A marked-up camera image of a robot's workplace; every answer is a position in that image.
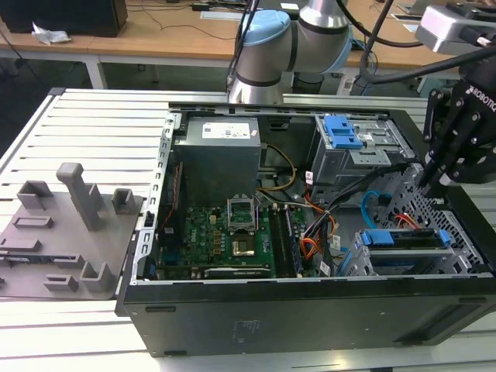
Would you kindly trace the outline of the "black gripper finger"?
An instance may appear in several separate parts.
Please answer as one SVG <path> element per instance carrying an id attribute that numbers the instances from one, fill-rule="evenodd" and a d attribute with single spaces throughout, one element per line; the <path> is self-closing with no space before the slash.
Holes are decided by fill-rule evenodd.
<path id="1" fill-rule="evenodd" d="M 418 186 L 421 188 L 448 188 L 449 186 L 441 183 L 444 173 L 439 169 L 439 165 L 434 162 L 434 156 L 430 153 L 436 141 L 436 136 L 449 111 L 449 101 L 450 93 L 447 91 L 432 89 L 428 94 L 422 134 L 424 143 L 428 145 L 428 149 L 424 156 L 425 165 L 423 167 L 422 175 L 418 181 Z"/>
<path id="2" fill-rule="evenodd" d="M 494 181 L 495 145 L 465 147 L 462 154 L 446 152 L 430 160 L 428 165 L 432 173 L 426 181 L 426 197 L 442 198 L 448 188 Z"/>

